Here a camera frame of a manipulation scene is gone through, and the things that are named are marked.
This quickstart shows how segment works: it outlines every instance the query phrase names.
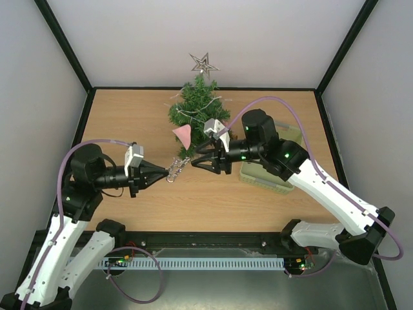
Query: star tree topper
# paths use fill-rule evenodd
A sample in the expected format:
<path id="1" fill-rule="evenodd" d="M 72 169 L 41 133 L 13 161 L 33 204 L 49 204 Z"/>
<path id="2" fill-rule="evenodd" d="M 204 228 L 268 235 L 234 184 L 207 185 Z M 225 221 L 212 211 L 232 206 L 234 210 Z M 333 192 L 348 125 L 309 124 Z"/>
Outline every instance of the star tree topper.
<path id="1" fill-rule="evenodd" d="M 190 56 L 196 62 L 195 67 L 191 71 L 201 71 L 201 73 L 205 73 L 208 76 L 208 79 L 209 79 L 210 78 L 209 77 L 209 72 L 210 71 L 219 70 L 217 67 L 214 67 L 214 66 L 209 64 L 208 53 L 206 53 L 205 56 L 202 57 L 201 59 L 199 59 L 198 57 L 195 57 L 191 54 L 190 54 Z"/>

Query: wooden tabletop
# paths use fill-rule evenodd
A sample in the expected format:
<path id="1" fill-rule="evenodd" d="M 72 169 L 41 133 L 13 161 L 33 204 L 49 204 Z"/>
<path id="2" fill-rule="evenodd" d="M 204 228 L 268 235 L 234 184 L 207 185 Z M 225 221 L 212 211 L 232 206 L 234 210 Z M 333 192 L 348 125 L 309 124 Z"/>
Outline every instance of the wooden tabletop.
<path id="1" fill-rule="evenodd" d="M 168 121 L 167 105 L 176 90 L 98 90 L 86 124 L 84 140 L 110 138 L 136 141 L 145 148 L 145 160 L 169 167 L 180 144 Z M 217 94 L 235 116 L 247 103 L 263 96 L 278 96 L 298 113 L 319 164 L 336 176 L 327 139 L 313 92 L 226 90 Z M 263 109 L 274 120 L 296 124 L 290 112 L 276 101 L 264 101 Z M 241 120 L 233 127 L 244 138 Z M 103 152 L 123 165 L 125 148 L 102 145 Z M 216 175 L 187 165 L 174 183 L 158 181 L 130 198 L 104 197 L 88 229 L 105 218 L 121 222 L 129 231 L 267 232 L 280 231 L 293 218 L 333 223 L 333 215 L 309 195 L 295 188 L 286 196 L 239 181 L 240 163 L 231 175 Z"/>

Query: white wall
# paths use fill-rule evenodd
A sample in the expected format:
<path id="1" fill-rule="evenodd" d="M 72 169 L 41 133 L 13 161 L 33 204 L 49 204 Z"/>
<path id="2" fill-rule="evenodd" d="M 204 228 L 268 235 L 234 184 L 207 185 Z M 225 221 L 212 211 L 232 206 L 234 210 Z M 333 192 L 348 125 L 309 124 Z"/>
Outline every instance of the white wall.
<path id="1" fill-rule="evenodd" d="M 379 1 L 325 95 L 351 189 L 396 212 L 404 259 L 383 262 L 399 309 L 413 272 L 413 2 Z M 387 237 L 381 254 L 396 254 Z"/>
<path id="2" fill-rule="evenodd" d="M 85 97 L 34 1 L 0 1 L 0 298 L 46 227 Z"/>
<path id="3" fill-rule="evenodd" d="M 49 0 L 93 86 L 316 87 L 364 0 Z"/>

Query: metal chain link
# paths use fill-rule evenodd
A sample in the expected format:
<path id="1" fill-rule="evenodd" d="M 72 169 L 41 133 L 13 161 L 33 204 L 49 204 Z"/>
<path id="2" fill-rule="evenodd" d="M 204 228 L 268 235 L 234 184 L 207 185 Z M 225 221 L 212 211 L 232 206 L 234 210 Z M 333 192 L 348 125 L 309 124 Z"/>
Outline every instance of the metal chain link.
<path id="1" fill-rule="evenodd" d="M 169 166 L 169 168 L 167 169 L 169 172 L 169 175 L 166 177 L 166 180 L 169 183 L 173 183 L 175 179 L 178 177 L 178 175 L 182 172 L 182 169 L 185 167 L 185 165 L 189 161 L 190 161 L 189 157 L 186 157 L 184 160 L 181 160 L 179 158 L 174 158 L 174 161 L 172 162 L 171 166 Z"/>

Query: small christmas tree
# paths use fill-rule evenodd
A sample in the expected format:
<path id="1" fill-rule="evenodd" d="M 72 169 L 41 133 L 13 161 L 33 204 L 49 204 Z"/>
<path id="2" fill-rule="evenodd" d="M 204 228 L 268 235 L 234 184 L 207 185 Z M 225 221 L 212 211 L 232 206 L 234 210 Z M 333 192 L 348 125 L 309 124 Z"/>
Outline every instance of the small christmas tree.
<path id="1" fill-rule="evenodd" d="M 169 120 L 178 127 L 189 124 L 191 126 L 191 144 L 188 150 L 181 147 L 178 156 L 193 158 L 195 148 L 205 142 L 208 136 L 204 134 L 204 122 L 210 118 L 227 121 L 230 111 L 222 106 L 219 98 L 213 100 L 217 89 L 217 82 L 213 80 L 210 85 L 205 85 L 203 74 L 195 77 L 194 84 L 186 83 L 181 91 L 183 102 L 172 105 L 169 109 Z"/>

